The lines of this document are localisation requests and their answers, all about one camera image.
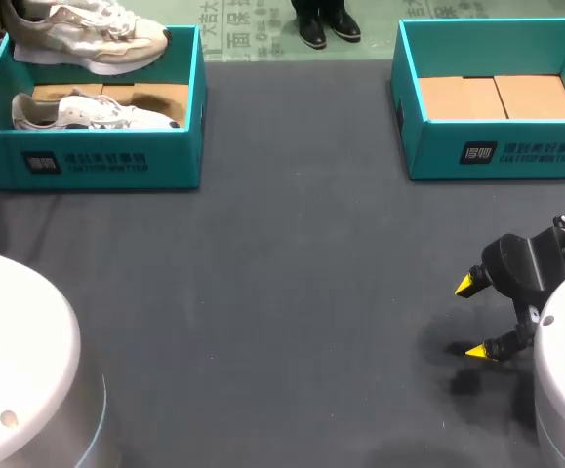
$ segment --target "green floor mat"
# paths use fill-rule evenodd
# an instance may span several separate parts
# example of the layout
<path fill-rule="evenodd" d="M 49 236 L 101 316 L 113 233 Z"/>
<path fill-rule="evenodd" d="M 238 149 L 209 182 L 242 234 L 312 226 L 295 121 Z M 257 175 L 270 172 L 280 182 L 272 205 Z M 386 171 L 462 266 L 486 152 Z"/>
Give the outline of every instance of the green floor mat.
<path fill-rule="evenodd" d="M 224 61 L 391 58 L 402 18 L 565 17 L 565 0 L 347 0 L 362 42 L 347 44 L 327 31 L 327 48 L 313 51 L 298 37 L 290 0 L 121 3 L 166 24 L 199 24 L 206 59 Z"/>

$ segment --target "teal cardboard box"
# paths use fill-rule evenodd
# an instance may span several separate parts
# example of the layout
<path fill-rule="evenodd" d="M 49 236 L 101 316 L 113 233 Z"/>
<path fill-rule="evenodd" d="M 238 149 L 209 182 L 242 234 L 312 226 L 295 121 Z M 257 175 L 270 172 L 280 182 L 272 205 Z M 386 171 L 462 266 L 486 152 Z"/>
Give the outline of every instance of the teal cardboard box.
<path fill-rule="evenodd" d="M 391 90 L 410 178 L 565 178 L 565 118 L 431 119 L 420 86 L 530 75 L 565 88 L 565 19 L 400 21 Z"/>
<path fill-rule="evenodd" d="M 0 51 L 0 189 L 195 188 L 200 182 L 207 83 L 199 28 L 169 26 L 172 43 L 147 68 L 100 77 L 84 68 L 16 62 Z M 179 129 L 14 130 L 11 101 L 42 84 L 188 85 Z"/>

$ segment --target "black logo square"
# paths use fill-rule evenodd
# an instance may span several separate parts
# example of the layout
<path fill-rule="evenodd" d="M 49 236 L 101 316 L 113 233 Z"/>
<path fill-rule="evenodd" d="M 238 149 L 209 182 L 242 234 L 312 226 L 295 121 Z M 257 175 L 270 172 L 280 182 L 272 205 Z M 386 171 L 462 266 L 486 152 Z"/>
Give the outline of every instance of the black logo square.
<path fill-rule="evenodd" d="M 464 144 L 460 164 L 490 164 L 496 149 L 496 141 L 469 141 Z"/>
<path fill-rule="evenodd" d="M 52 151 L 23 151 L 26 166 L 33 174 L 60 174 L 61 168 Z"/>

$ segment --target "cardboard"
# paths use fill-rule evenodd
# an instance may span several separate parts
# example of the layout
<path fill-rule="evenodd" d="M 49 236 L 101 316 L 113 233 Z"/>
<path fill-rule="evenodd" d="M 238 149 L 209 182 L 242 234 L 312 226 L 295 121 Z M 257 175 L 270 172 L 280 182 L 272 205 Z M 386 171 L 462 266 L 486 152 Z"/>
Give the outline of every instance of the cardboard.
<path fill-rule="evenodd" d="M 495 80 L 490 78 L 464 78 L 464 88 L 470 99 L 473 119 L 506 119 Z"/>
<path fill-rule="evenodd" d="M 505 111 L 492 77 L 448 76 L 419 79 L 431 120 L 504 119 Z"/>
<path fill-rule="evenodd" d="M 140 109 L 159 112 L 174 119 L 181 128 L 186 125 L 188 85 L 147 84 L 132 85 L 37 85 L 33 97 L 42 100 L 59 100 L 72 93 L 74 88 L 88 95 L 106 95 L 121 105 L 134 105 Z"/>
<path fill-rule="evenodd" d="M 121 105 L 130 105 L 135 93 L 135 85 L 104 85 L 101 93 L 115 99 Z"/>
<path fill-rule="evenodd" d="M 137 83 L 132 105 L 165 114 L 184 128 L 188 108 L 188 85 Z"/>
<path fill-rule="evenodd" d="M 496 76 L 510 119 L 565 119 L 565 88 L 553 75 Z"/>
<path fill-rule="evenodd" d="M 421 78 L 419 84 L 430 120 L 473 118 L 462 76 Z"/>
<path fill-rule="evenodd" d="M 85 85 L 37 85 L 32 96 L 37 100 L 61 100 L 71 95 L 74 88 L 78 88 L 88 95 L 99 95 L 102 91 L 102 84 L 93 83 Z"/>

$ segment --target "dark gray mat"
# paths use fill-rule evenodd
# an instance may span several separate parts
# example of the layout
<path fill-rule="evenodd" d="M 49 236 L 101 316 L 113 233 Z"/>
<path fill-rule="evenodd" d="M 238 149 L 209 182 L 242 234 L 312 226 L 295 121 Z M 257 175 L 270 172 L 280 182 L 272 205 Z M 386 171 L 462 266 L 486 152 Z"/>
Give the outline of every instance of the dark gray mat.
<path fill-rule="evenodd" d="M 193 193 L 0 194 L 0 254 L 51 279 L 96 349 L 126 468 L 539 468 L 529 356 L 453 291 L 565 183 L 413 183 L 389 63 L 209 66 Z"/>

